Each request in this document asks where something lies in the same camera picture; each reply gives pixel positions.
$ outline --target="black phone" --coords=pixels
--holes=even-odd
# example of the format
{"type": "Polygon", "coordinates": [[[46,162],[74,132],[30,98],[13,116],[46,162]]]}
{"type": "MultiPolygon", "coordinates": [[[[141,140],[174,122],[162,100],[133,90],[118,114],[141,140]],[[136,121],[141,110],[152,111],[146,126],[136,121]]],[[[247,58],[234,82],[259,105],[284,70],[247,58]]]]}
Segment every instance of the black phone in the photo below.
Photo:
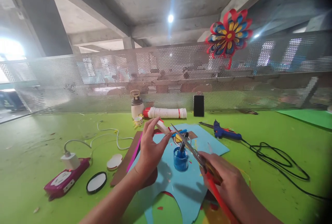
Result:
{"type": "Polygon", "coordinates": [[[204,117],[204,95],[194,95],[194,117],[204,117]]]}

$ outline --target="blue pencil holder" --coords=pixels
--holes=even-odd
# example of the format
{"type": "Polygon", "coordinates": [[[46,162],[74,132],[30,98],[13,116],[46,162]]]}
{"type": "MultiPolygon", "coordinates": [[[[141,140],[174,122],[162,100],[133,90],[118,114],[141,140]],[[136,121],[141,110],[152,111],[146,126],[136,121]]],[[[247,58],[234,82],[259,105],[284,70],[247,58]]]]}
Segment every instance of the blue pencil holder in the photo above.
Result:
{"type": "Polygon", "coordinates": [[[179,154],[180,147],[174,149],[174,167],[177,171],[186,171],[188,169],[188,153],[184,149],[184,153],[179,154]]]}

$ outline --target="white bottle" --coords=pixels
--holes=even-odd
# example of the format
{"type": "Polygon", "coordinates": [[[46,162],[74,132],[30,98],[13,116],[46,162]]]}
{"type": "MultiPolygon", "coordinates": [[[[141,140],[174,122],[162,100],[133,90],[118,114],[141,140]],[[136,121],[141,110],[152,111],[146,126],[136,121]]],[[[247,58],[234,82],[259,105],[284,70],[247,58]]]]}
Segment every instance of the white bottle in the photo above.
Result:
{"type": "Polygon", "coordinates": [[[144,104],[139,98],[139,90],[132,90],[130,95],[133,97],[131,100],[131,116],[135,119],[138,115],[143,114],[144,104]]]}

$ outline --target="blue craft paper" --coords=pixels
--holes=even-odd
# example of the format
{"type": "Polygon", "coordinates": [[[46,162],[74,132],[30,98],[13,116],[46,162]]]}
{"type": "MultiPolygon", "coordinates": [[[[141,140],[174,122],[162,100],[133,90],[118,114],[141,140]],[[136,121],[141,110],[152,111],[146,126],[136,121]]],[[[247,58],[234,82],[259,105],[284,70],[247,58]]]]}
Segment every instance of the blue craft paper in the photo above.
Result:
{"type": "MultiPolygon", "coordinates": [[[[180,124],[175,127],[177,129],[187,129],[188,132],[192,131],[196,134],[197,138],[192,140],[191,145],[196,148],[196,140],[198,151],[216,153],[218,155],[222,155],[229,151],[226,146],[220,143],[214,138],[214,136],[199,125],[180,124]]],[[[159,143],[163,137],[163,134],[157,134],[154,136],[153,141],[159,143]]],[[[158,177],[156,182],[138,192],[142,201],[144,201],[142,202],[142,205],[146,206],[145,217],[148,224],[153,224],[152,204],[160,192],[166,191],[174,196],[182,214],[183,224],[192,224],[192,222],[196,220],[202,201],[207,192],[203,177],[200,176],[201,171],[199,169],[199,164],[191,152],[188,151],[188,155],[189,161],[192,163],[189,163],[187,171],[179,172],[174,168],[173,151],[176,147],[177,146],[174,144],[173,140],[170,139],[162,159],[157,166],[158,177]]],[[[139,157],[140,153],[130,169],[136,165],[139,157]]]]}

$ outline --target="green craft paper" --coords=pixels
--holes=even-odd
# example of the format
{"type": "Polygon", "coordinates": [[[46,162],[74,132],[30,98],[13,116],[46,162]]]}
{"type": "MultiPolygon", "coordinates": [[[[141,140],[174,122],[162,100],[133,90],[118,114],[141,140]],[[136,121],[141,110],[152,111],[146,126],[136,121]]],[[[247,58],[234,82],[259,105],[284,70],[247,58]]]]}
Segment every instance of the green craft paper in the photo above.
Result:
{"type": "Polygon", "coordinates": [[[332,129],[332,114],[322,110],[278,110],[285,114],[311,124],[319,125],[324,128],[332,129]]]}

